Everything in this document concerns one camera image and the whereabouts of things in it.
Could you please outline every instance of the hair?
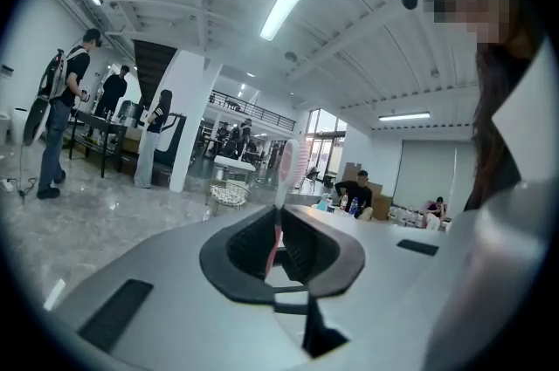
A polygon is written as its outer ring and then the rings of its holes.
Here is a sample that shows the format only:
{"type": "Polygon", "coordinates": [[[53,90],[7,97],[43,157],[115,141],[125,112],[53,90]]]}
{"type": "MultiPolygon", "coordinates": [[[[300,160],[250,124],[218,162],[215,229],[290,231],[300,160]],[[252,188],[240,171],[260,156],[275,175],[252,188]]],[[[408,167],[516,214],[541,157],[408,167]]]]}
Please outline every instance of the hair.
{"type": "MultiPolygon", "coordinates": [[[[445,14],[455,11],[452,0],[429,0],[433,3],[435,21],[445,20],[445,14]]],[[[542,41],[542,27],[532,11],[529,0],[517,0],[518,12],[510,36],[519,29],[526,30],[532,48],[542,41]]],[[[477,154],[473,191],[469,208],[478,208],[495,191],[492,180],[501,162],[509,155],[505,142],[493,123],[493,115],[514,90],[531,59],[514,58],[503,46],[479,46],[476,56],[480,100],[473,117],[473,144],[477,154]]]]}
{"type": "Polygon", "coordinates": [[[97,28],[90,28],[82,38],[84,42],[97,41],[97,46],[100,46],[101,32],[97,28]]]}
{"type": "Polygon", "coordinates": [[[159,97],[159,106],[163,110],[164,114],[168,114],[171,108],[171,101],[173,100],[173,93],[170,90],[161,90],[161,95],[159,97]]]}

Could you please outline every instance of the black railing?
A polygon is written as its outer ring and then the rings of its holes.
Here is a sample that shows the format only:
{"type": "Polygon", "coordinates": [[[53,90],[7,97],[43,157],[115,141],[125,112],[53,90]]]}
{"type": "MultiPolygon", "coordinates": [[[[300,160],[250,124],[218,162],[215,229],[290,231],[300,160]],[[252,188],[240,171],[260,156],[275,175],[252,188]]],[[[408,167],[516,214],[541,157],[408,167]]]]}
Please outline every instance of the black railing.
{"type": "Polygon", "coordinates": [[[222,106],[235,112],[242,113],[251,118],[265,121],[266,123],[273,124],[274,126],[281,127],[293,131],[295,121],[289,120],[285,116],[278,115],[277,113],[265,110],[262,107],[254,106],[253,104],[242,101],[239,98],[226,95],[225,93],[212,90],[208,101],[216,106],[222,106]]]}

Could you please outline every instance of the white pants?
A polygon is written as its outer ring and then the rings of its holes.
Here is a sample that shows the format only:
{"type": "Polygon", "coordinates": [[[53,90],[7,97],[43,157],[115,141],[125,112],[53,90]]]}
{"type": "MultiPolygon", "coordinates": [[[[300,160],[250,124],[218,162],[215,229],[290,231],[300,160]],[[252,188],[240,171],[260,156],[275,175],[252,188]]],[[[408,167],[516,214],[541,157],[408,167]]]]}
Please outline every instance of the white pants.
{"type": "Polygon", "coordinates": [[[154,167],[154,152],[159,144],[159,134],[146,132],[146,140],[138,158],[134,185],[139,188],[151,188],[151,173],[154,167]]]}

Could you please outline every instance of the white ceiling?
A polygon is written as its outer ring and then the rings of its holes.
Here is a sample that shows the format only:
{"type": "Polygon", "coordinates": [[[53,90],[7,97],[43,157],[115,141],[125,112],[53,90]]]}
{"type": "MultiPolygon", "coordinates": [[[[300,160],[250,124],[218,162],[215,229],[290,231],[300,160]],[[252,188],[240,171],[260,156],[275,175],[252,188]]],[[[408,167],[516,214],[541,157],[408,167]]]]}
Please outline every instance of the white ceiling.
{"type": "Polygon", "coordinates": [[[255,88],[295,92],[294,105],[308,101],[365,133],[471,133],[478,95],[473,54],[453,51],[429,15],[407,11],[399,0],[300,0],[272,42],[259,32],[275,0],[103,0],[101,7],[66,1],[123,51],[132,53],[136,38],[219,59],[241,76],[255,74],[255,88]],[[377,119],[418,111],[431,112],[431,127],[377,119]]]}

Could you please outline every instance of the sneaker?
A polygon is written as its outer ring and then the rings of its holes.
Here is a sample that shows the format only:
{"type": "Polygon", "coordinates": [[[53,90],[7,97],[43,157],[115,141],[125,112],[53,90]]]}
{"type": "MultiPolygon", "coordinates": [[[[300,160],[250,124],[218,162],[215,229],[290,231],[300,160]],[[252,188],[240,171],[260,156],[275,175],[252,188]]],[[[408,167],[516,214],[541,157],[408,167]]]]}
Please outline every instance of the sneaker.
{"type": "Polygon", "coordinates": [[[63,170],[62,171],[62,178],[60,180],[55,180],[54,182],[59,185],[60,183],[62,183],[64,180],[66,179],[66,172],[63,170]]]}
{"type": "Polygon", "coordinates": [[[60,189],[58,188],[47,188],[37,192],[37,199],[39,200],[56,199],[58,196],[60,196],[60,189]]]}

